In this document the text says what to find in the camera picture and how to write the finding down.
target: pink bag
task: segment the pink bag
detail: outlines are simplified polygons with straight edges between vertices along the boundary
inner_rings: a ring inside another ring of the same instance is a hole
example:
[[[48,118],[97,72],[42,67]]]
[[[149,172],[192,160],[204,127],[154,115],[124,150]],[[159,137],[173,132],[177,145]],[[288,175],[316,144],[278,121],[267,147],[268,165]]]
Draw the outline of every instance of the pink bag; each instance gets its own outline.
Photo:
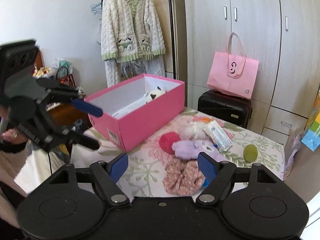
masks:
[[[209,73],[207,85],[229,96],[251,99],[256,81],[259,61],[247,58],[244,54],[240,39],[242,56],[231,54],[231,33],[227,53],[216,52]]]

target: cardboard box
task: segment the cardboard box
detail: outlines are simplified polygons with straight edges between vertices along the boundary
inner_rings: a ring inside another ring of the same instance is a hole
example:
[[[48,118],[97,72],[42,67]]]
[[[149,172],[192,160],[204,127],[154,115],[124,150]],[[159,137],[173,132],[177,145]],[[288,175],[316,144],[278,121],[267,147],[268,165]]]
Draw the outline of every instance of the cardboard box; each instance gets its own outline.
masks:
[[[157,87],[166,93],[146,103],[146,93],[157,90]],[[184,98],[184,82],[142,74],[85,100],[104,112],[100,118],[89,115],[93,127],[129,152],[176,117],[184,109]],[[125,114],[128,107],[133,110]]]
[[[320,90],[313,107],[314,109],[309,116],[301,142],[310,150],[315,151],[320,145]]]

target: floral tablecloth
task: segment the floral tablecloth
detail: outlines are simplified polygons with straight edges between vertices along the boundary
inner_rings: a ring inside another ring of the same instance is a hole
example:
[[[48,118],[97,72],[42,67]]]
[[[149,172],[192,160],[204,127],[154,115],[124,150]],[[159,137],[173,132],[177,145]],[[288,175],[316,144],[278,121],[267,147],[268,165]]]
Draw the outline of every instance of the floral tablecloth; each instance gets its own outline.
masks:
[[[119,180],[118,186],[131,200],[135,196],[173,196],[165,191],[162,183],[166,176],[164,167],[170,158],[172,158],[172,155],[169,155],[159,147],[159,138],[164,133],[170,131],[180,133],[190,125],[190,121],[196,121],[200,117],[209,117],[212,120],[217,120],[225,132],[233,137],[232,146],[224,153],[227,160],[235,163],[238,167],[249,168],[252,164],[247,163],[243,159],[243,150],[248,144],[254,144],[259,153],[256,162],[268,167],[280,179],[283,178],[284,148],[281,144],[234,124],[185,108],[181,114],[129,152],[129,166]],[[113,143],[106,140],[94,128],[90,128],[85,134],[98,139],[101,147],[97,151],[92,151],[81,145],[74,145],[71,154],[71,163],[73,163],[76,168],[89,167],[91,163],[99,160],[109,162],[123,152]],[[88,184],[80,184],[79,186],[87,190],[92,190]],[[239,190],[246,186],[246,183],[236,183],[234,190]],[[196,198],[199,193],[200,192],[194,194],[193,197]]]

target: purple plush toy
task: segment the purple plush toy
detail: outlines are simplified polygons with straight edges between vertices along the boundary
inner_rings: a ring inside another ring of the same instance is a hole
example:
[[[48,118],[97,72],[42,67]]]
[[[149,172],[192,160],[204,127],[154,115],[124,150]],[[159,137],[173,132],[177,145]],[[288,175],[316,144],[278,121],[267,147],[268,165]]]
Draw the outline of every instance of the purple plush toy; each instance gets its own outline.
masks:
[[[217,162],[226,161],[226,158],[210,141],[179,141],[172,144],[177,158],[182,160],[196,160],[200,152],[205,152]]]

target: red fluffy ball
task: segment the red fluffy ball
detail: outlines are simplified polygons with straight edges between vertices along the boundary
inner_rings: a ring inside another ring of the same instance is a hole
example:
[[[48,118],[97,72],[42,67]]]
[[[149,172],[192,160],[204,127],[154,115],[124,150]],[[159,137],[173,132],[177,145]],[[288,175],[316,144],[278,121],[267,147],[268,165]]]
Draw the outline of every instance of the red fluffy ball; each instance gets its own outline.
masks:
[[[172,144],[178,141],[181,141],[181,139],[176,132],[165,133],[159,139],[159,146],[165,152],[174,155],[174,150],[172,150]]]

